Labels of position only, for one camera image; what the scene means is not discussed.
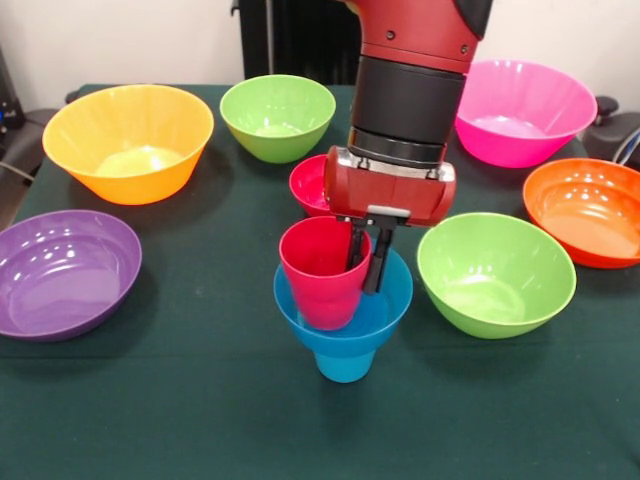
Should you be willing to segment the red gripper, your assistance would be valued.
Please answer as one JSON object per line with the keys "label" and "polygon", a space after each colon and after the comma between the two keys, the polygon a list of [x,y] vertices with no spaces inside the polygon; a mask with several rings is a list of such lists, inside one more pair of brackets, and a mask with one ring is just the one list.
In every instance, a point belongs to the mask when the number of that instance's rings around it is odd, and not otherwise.
{"label": "red gripper", "polygon": [[[324,192],[332,214],[350,218],[346,268],[367,257],[366,222],[389,217],[408,226],[430,227],[444,219],[456,193],[456,172],[441,162],[434,168],[413,168],[360,157],[345,147],[329,149]],[[378,293],[393,242],[394,227],[380,227],[363,284],[366,294]]]}

